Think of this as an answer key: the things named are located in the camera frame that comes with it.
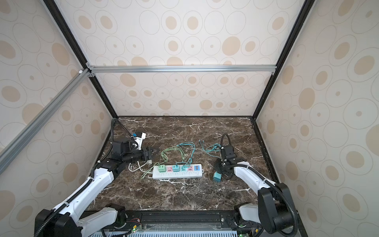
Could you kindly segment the light green plug adapter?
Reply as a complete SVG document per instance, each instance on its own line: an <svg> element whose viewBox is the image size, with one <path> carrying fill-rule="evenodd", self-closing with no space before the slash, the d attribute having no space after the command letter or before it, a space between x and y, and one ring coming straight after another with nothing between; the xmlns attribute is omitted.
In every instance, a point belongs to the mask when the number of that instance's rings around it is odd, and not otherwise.
<svg viewBox="0 0 379 237"><path fill-rule="evenodd" d="M165 166L165 165L159 165L159 166L158 166L158 171L159 171L160 173L166 172L166 166Z"/></svg>

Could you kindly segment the teal plug adapter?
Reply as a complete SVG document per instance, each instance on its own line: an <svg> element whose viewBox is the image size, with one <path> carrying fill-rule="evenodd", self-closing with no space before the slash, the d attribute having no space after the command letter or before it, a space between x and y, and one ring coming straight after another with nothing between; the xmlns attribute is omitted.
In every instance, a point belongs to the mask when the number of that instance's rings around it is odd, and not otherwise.
<svg viewBox="0 0 379 237"><path fill-rule="evenodd" d="M213 174L213 181L214 182L221 182L221 180L222 180L222 174L215 172Z"/></svg>
<svg viewBox="0 0 379 237"><path fill-rule="evenodd" d="M180 169L179 165L173 165L172 170L173 170L173 172L179 172L181 169Z"/></svg>

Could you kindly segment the white power strip coloured sockets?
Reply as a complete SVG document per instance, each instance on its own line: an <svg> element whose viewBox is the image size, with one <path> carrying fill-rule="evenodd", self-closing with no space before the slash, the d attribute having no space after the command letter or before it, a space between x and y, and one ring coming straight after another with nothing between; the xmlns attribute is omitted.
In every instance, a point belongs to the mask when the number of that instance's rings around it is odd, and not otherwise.
<svg viewBox="0 0 379 237"><path fill-rule="evenodd" d="M166 179L183 179L183 178L201 178L203 176L203 169L201 164L195 165L179 165L180 171L173 172L173 165L165 165L166 172L160 173L158 166L154 166L152 178L154 180L166 180Z"/></svg>

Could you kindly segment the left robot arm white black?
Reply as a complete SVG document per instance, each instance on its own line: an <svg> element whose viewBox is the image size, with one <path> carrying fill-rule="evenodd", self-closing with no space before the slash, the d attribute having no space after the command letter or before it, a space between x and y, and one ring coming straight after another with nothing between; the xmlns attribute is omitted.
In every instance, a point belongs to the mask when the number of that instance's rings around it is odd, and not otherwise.
<svg viewBox="0 0 379 237"><path fill-rule="evenodd" d="M125 168L134 162L152 160L156 149L142 147L146 134L127 132L127 136L114 138L114 126L121 122L111 121L111 147L92 168L86 181L68 198L53 209L42 210L35 218L36 237L89 237L100 229L113 225L123 228L127 224L124 206L110 204L102 210L82 218L93 200L111 184Z"/></svg>

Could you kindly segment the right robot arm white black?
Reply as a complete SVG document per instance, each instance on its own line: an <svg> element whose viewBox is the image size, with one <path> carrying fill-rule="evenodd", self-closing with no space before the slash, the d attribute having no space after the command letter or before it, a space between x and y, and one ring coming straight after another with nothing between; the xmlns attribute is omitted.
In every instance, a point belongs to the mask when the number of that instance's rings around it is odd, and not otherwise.
<svg viewBox="0 0 379 237"><path fill-rule="evenodd" d="M220 153L215 171L228 179L240 178L258 197L257 204L247 203L238 208L243 223L258 224L252 236L258 237L263 232L296 236L299 217L288 186L266 178L249 162L238 158L228 134L221 137Z"/></svg>

